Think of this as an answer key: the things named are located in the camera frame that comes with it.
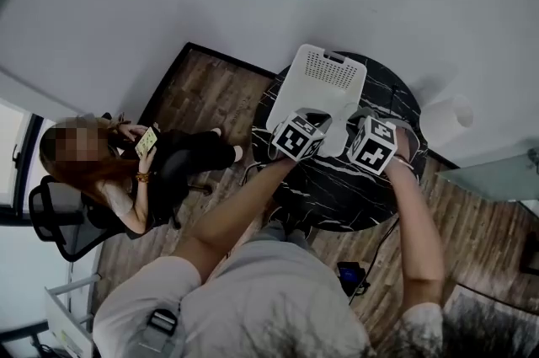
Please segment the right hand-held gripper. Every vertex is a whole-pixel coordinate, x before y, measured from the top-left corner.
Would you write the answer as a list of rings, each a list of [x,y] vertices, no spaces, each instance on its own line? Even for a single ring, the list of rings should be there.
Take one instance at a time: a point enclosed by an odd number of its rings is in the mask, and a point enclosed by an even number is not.
[[[357,133],[352,139],[347,157],[351,163],[380,176],[398,149],[397,128],[404,129],[410,148],[409,161],[413,161],[420,140],[413,127],[395,117],[380,117],[374,110],[359,108],[349,121],[357,120]]]

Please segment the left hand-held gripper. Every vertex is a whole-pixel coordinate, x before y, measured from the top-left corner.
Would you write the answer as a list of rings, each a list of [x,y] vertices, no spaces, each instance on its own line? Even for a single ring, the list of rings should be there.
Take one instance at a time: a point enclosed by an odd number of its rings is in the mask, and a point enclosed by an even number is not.
[[[270,144],[295,162],[312,158],[322,146],[332,122],[327,112],[300,108],[277,126]]]

